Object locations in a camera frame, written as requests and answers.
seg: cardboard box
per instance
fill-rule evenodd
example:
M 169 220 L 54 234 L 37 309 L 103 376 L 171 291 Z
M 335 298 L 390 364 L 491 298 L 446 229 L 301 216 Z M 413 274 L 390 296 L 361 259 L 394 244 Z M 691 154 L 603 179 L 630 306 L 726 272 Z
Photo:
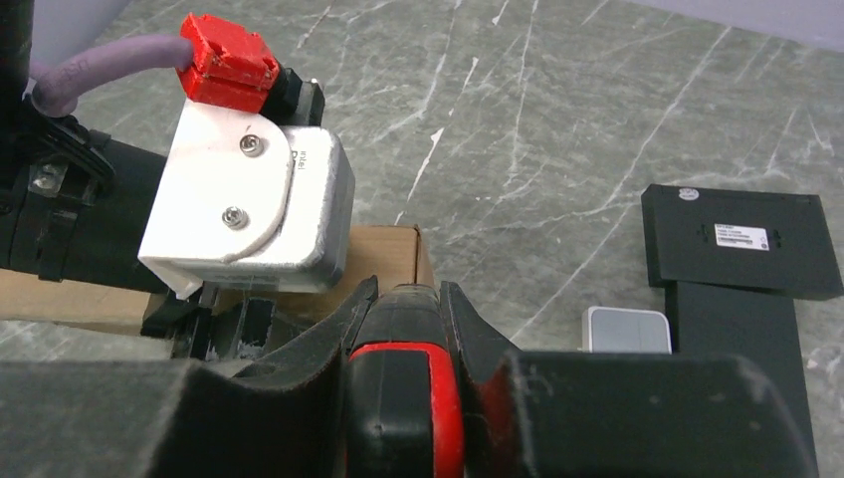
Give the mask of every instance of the cardboard box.
M 416 227 L 353 226 L 342 280 L 325 294 L 257 293 L 276 297 L 279 309 L 317 322 L 330 314 L 360 283 L 378 276 L 382 292 L 399 284 L 434 286 L 428 251 Z M 243 298 L 221 294 L 218 310 Z M 39 281 L 28 274 L 0 271 L 0 320 L 55 322 L 82 329 L 136 335 L 148 294 L 65 281 Z

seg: black box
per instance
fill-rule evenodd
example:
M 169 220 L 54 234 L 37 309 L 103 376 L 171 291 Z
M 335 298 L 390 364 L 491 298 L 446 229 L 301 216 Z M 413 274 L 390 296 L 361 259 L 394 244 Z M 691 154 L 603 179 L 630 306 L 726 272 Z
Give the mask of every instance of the black box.
M 735 354 L 758 365 L 779 390 L 815 459 L 793 300 L 678 282 L 666 288 L 665 312 L 675 353 Z
M 800 299 L 844 294 L 818 196 L 652 184 L 642 194 L 648 282 Z

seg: screw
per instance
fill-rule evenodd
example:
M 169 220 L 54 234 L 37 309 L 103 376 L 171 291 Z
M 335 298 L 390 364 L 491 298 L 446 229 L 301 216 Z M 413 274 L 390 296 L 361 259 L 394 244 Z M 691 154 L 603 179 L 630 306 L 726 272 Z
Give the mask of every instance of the screw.
M 53 176 L 59 174 L 59 166 L 57 166 L 56 164 L 51 164 L 49 162 L 41 166 L 41 170 Z
M 241 229 L 246 227 L 249 222 L 249 216 L 246 211 L 239 207 L 231 206 L 223 211 L 223 224 L 229 226 L 231 229 Z
M 240 138 L 240 150 L 249 157 L 258 157 L 264 152 L 264 144 L 254 134 L 247 134 Z
M 51 190 L 56 187 L 56 178 L 46 174 L 39 174 L 32 180 L 32 185 L 44 190 Z

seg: red connector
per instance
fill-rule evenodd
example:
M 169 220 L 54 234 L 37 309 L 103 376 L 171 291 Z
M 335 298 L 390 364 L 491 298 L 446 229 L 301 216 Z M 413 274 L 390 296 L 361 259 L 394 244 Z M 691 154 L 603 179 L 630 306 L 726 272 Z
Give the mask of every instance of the red connector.
M 193 64 L 176 71 L 187 98 L 247 113 L 261 110 L 281 66 L 259 34 L 191 13 L 180 35 L 193 44 Z

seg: white device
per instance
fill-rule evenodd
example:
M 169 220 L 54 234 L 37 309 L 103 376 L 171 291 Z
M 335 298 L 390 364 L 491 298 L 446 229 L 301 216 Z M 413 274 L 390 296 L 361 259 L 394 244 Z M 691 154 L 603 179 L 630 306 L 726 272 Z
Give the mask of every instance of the white device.
M 654 311 L 590 307 L 583 313 L 583 349 L 608 354 L 670 354 L 668 319 Z
M 345 267 L 354 174 L 336 135 L 187 100 L 138 260 L 187 299 L 324 292 Z

